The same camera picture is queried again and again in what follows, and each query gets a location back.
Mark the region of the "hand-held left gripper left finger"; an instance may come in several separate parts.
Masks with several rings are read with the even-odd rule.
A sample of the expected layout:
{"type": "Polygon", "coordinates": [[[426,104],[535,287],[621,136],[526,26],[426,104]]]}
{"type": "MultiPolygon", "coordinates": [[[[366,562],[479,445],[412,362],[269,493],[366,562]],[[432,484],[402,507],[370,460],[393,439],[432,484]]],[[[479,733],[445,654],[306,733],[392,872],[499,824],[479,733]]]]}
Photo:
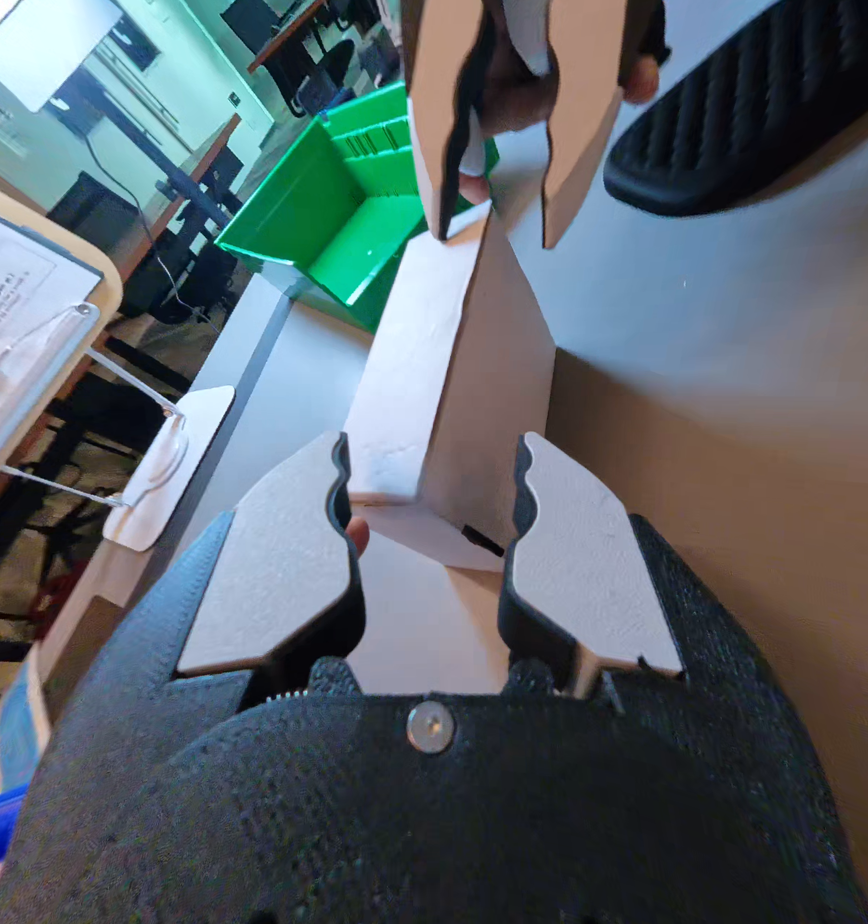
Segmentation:
{"type": "Polygon", "coordinates": [[[353,652],[366,612],[349,477],[347,436],[327,432],[235,505],[179,677],[251,670],[266,687],[304,687],[317,661],[353,652]]]}

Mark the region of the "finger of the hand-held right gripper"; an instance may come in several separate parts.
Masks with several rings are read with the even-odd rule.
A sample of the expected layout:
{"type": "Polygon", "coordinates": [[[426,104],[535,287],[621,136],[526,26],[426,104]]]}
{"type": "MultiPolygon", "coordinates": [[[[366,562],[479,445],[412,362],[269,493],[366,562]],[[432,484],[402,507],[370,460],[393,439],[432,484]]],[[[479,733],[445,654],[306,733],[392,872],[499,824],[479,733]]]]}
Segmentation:
{"type": "Polygon", "coordinates": [[[417,188],[428,229],[449,235],[471,114],[492,51],[482,2],[405,1],[403,58],[417,188]]]}
{"type": "Polygon", "coordinates": [[[543,247],[555,248],[581,209],[623,100],[625,1],[552,1],[547,46],[557,92],[546,122],[543,247]]]}

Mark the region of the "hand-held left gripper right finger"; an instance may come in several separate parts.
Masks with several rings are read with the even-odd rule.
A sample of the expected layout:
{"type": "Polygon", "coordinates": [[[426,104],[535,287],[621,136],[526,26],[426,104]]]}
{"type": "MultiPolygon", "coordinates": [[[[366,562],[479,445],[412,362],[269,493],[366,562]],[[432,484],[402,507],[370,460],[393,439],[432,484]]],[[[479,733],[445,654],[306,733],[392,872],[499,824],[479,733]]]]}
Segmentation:
{"type": "Polygon", "coordinates": [[[605,669],[684,670],[630,517],[616,494],[545,437],[519,438],[516,537],[498,633],[513,664],[539,662],[552,689],[588,697],[605,669]]]}

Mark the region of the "white cardboard box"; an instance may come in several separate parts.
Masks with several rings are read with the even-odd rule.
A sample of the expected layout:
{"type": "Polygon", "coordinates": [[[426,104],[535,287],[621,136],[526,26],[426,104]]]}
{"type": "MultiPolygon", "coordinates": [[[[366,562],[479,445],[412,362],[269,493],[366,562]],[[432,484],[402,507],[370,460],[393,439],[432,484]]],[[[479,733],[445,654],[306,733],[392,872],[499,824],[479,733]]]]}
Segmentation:
{"type": "Polygon", "coordinates": [[[556,345],[499,216],[409,241],[350,406],[350,503],[441,565],[501,572],[519,439],[544,434],[556,345]]]}

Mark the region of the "black office chair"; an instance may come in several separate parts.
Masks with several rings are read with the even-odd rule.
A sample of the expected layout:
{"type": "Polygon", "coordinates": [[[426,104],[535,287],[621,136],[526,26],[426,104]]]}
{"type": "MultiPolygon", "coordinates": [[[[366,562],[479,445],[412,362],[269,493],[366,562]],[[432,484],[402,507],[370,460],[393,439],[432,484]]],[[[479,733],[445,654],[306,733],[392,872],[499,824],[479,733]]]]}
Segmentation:
{"type": "Polygon", "coordinates": [[[316,71],[297,90],[307,116],[321,116],[393,82],[402,74],[399,47],[382,30],[359,44],[344,39],[324,54],[316,71]]]}

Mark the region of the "green plastic bin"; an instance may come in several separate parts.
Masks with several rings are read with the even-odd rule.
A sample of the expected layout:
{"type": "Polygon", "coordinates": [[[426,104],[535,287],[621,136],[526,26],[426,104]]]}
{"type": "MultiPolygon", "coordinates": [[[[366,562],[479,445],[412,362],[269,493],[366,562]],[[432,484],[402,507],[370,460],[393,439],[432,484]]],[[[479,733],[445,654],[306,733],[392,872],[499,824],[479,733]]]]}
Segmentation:
{"type": "Polygon", "coordinates": [[[431,241],[417,190],[408,99],[399,80],[316,117],[217,238],[289,297],[376,332],[406,249],[422,237],[453,270],[474,266],[487,211],[456,208],[431,241]]]}

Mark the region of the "black computer case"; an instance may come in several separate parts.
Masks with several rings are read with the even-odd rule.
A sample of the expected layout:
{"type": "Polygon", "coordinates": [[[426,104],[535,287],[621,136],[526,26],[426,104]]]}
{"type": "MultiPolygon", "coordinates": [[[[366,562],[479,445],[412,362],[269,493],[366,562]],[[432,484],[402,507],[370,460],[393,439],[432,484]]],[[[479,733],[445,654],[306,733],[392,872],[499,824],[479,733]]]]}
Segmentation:
{"type": "Polygon", "coordinates": [[[138,210],[115,191],[81,171],[47,212],[47,219],[111,256],[133,227],[138,210]]]}

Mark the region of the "white wall board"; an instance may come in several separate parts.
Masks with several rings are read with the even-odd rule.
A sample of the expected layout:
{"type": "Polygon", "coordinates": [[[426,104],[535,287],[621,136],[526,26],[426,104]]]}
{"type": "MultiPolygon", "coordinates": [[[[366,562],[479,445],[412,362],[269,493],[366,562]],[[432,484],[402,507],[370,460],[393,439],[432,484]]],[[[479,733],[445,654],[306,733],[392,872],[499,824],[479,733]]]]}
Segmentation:
{"type": "Polygon", "coordinates": [[[123,16],[117,2],[0,2],[0,84],[37,113],[123,16]]]}

